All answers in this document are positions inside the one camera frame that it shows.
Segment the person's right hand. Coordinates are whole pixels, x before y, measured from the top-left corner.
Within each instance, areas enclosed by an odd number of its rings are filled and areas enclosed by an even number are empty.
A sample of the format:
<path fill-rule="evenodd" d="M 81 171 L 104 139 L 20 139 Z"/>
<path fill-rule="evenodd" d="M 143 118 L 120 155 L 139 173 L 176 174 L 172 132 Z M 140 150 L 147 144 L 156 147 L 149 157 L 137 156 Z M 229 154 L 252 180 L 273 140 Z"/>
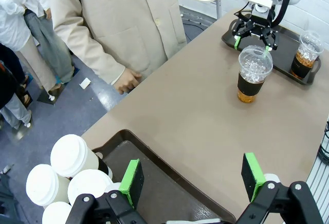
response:
<path fill-rule="evenodd" d="M 113 84 L 113 87 L 121 95 L 124 93 L 129 93 L 135 87 L 139 85 L 139 79 L 142 77 L 140 73 L 134 72 L 129 68 L 126 68 L 121 76 Z"/>

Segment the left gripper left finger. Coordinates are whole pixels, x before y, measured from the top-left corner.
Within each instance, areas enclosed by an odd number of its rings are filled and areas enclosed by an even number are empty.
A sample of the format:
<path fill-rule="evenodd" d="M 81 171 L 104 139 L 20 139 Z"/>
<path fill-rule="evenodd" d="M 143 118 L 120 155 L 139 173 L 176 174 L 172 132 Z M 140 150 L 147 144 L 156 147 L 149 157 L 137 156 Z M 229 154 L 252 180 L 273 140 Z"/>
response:
<path fill-rule="evenodd" d="M 118 190 L 106 191 L 98 198 L 79 195 L 66 223 L 146 223 L 136 210 L 143 183 L 140 160 L 131 160 Z"/>

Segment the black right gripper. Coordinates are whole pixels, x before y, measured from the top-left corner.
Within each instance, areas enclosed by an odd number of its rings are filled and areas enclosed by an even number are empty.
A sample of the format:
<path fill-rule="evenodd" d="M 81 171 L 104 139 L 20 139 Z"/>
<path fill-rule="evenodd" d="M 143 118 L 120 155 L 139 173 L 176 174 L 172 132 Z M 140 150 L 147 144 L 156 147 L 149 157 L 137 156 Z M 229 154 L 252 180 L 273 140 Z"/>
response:
<path fill-rule="evenodd" d="M 246 21 L 238 19 L 232 28 L 232 35 L 235 39 L 234 49 L 238 50 L 243 38 L 261 31 L 260 40 L 263 41 L 265 49 L 267 51 L 277 50 L 277 31 L 271 29 L 273 15 L 268 14 L 267 18 L 263 18 L 247 13 L 246 18 Z"/>

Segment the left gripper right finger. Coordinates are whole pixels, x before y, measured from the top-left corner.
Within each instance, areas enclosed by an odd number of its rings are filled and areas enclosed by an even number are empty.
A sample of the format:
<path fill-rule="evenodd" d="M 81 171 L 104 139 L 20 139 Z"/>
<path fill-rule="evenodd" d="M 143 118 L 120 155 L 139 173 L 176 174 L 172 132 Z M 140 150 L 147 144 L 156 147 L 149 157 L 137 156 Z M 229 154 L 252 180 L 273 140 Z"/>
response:
<path fill-rule="evenodd" d="M 284 223 L 323 223 L 306 182 L 284 186 L 266 180 L 254 153 L 244 154 L 241 175 L 249 205 L 237 223 L 264 223 L 270 213 L 280 214 Z"/>

